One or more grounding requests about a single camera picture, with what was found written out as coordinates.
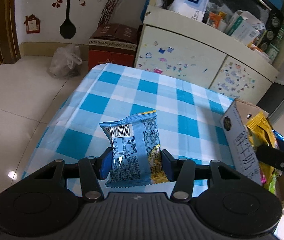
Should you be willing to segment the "white barcode box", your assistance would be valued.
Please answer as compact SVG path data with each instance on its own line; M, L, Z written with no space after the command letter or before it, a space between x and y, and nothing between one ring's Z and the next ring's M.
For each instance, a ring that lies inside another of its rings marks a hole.
M250 46L259 35L262 22L248 11L236 11L229 23L226 34L245 46Z

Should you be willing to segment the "green snack bag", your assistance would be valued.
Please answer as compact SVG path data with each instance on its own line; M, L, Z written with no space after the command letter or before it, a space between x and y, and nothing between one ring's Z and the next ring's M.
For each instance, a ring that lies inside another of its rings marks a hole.
M267 189L269 192L275 194L275 189L276 189L276 182L277 182L277 178L278 178L278 175L276 172L274 172L270 179L269 179L269 182L268 182L268 185L267 185Z

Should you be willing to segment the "dark blue snack bag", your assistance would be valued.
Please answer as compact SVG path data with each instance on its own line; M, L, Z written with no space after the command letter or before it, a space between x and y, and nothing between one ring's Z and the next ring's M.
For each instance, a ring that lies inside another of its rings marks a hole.
M280 143L284 142L284 136L278 133L276 130L273 129L273 134L277 141L277 145L280 146Z

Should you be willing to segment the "cardboard milk box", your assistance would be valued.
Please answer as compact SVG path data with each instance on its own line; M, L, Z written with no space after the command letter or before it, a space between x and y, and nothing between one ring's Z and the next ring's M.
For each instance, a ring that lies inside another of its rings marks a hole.
M248 130L246 128L246 123L249 119L260 111L264 113L268 120L269 113L265 110L252 103L235 99L222 116L220 123L229 144L236 171L262 186L259 161L249 142ZM276 168L274 168L274 172L278 175L275 195L284 206L284 174Z

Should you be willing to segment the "red brown cardboard box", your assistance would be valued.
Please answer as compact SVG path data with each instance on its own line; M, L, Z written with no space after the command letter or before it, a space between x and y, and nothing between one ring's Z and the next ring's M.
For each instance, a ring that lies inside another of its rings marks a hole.
M101 25L89 39L88 69L104 63L132 67L137 40L135 28L118 23Z

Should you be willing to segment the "cream cabinet with stickers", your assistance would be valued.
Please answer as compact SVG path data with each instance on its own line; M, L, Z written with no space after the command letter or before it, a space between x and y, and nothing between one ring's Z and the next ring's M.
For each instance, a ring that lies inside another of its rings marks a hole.
M284 0L209 0L202 22L168 10L173 1L145 6L135 67L258 103L284 68L284 37L273 63L267 55L267 32L284 24ZM238 10L262 22L248 47L226 34Z

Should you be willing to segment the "clear plastic bag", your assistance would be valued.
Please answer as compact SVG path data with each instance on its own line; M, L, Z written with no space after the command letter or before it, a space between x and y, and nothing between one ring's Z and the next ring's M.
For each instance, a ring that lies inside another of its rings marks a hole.
M68 44L59 47L54 52L48 73L58 79L75 77L80 75L82 65L80 47L75 44Z

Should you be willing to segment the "blue white checkered tablecloth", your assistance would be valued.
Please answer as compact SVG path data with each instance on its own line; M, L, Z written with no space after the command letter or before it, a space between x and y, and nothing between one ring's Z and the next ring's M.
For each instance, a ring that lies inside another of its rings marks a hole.
M230 169L250 190L262 187L258 160L249 150L245 131L228 141L232 104L227 96L189 82L116 64L94 67L65 101L44 131L22 180L46 182L54 169L86 161L103 197L114 192L177 191L164 172L162 151L194 166L211 165L212 172Z

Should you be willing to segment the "pink snack bag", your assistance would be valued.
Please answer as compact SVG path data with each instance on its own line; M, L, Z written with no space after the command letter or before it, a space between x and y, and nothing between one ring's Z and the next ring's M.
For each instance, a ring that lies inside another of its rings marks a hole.
M261 173L261 184L264 186L267 183L266 177L263 173Z

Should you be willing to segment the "red house outlet sticker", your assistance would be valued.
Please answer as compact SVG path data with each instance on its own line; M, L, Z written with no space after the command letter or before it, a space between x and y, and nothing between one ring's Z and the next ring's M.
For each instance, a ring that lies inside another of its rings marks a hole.
M25 17L24 24L27 34L36 34L40 33L41 31L40 28L41 21L33 14Z

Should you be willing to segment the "white blue medicine box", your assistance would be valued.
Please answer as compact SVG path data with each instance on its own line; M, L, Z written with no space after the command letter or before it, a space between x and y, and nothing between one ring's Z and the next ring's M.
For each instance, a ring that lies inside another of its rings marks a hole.
M209 0L174 0L168 10L202 22Z

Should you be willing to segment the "green tin can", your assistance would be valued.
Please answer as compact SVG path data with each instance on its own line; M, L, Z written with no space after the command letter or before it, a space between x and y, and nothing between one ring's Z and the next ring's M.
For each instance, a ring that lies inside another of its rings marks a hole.
M269 57L269 63L273 63L274 60L276 59L280 51L280 45L283 37L284 37L284 24L281 25L277 33L271 30L267 32L267 40L269 42L269 46L267 48L267 55Z

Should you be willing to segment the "light blue snack bag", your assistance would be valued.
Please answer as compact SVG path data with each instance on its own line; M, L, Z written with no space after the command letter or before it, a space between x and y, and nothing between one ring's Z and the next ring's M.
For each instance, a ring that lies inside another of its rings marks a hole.
M112 169L107 187L135 187L167 183L162 169L156 111L130 115L100 127L112 148Z

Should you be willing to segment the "yellow black snack bag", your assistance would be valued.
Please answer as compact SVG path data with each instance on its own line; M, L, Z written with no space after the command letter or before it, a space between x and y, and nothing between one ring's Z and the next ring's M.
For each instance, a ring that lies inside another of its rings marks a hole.
M248 130L249 142L256 155L257 148L261 145L278 148L277 141L273 134L273 128L262 111L249 119L249 121L246 123L246 128ZM271 175L274 172L274 168L263 163L262 161L259 161L259 167L261 173L265 175L268 183Z

